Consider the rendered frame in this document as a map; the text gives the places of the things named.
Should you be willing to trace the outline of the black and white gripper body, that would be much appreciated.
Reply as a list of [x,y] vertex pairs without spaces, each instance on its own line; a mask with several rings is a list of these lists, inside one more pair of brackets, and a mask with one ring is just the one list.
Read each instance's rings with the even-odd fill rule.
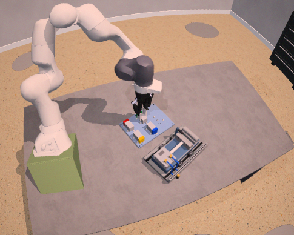
[[150,96],[150,93],[141,94],[141,93],[137,93],[135,91],[135,95],[136,95],[135,100],[137,99],[136,101],[139,102],[139,103],[141,103],[141,99],[143,99],[145,101],[145,99],[147,99]]

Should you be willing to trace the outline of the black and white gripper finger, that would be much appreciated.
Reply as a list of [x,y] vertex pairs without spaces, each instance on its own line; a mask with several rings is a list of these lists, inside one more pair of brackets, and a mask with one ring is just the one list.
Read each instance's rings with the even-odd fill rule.
[[131,103],[133,104],[133,109],[134,109],[134,112],[137,114],[137,118],[139,120],[141,120],[141,110],[142,110],[142,105],[143,105],[144,100],[141,99],[141,103],[138,102],[138,105],[137,105],[137,101],[136,100],[134,102],[131,101]]
[[148,107],[150,107],[151,105],[153,95],[154,93],[151,93],[150,96],[147,99],[145,99],[145,101],[143,102],[142,112],[146,115],[146,117],[147,117],[147,110],[148,110]]

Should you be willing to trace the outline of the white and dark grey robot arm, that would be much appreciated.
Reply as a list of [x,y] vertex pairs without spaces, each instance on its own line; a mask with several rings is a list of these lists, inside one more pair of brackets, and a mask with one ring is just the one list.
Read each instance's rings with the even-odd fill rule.
[[93,4],[75,8],[61,3],[53,7],[49,18],[36,21],[32,32],[31,60],[38,65],[39,73],[24,80],[20,86],[22,97],[36,107],[42,122],[41,132],[35,140],[34,157],[59,156],[72,145],[59,105],[48,95],[64,82],[62,71],[55,62],[55,39],[59,29],[76,24],[92,41],[114,41],[123,50],[123,56],[115,66],[117,77],[134,81],[132,85],[137,93],[160,94],[162,89],[162,82],[153,79],[152,59],[143,55]]

